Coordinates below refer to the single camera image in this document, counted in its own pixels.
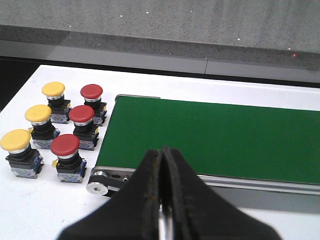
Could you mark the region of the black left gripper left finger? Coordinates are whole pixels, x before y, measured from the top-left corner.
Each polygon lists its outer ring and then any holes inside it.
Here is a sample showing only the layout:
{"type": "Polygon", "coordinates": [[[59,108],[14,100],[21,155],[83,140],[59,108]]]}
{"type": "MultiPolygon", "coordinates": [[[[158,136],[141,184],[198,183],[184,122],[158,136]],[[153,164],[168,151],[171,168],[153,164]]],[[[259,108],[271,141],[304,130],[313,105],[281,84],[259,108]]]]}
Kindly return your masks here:
{"type": "Polygon", "coordinates": [[[157,240],[160,153],[148,150],[129,181],[90,215],[65,228],[60,240],[157,240]]]}

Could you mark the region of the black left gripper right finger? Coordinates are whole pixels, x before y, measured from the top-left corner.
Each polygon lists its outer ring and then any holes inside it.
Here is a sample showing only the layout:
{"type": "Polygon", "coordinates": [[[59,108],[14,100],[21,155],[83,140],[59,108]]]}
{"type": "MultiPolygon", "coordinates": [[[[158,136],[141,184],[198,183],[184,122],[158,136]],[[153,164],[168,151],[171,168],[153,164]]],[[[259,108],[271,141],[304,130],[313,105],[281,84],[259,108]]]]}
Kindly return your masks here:
{"type": "Polygon", "coordinates": [[[175,240],[279,240],[269,225],[245,214],[206,185],[176,148],[161,157],[161,197],[175,240]]]}

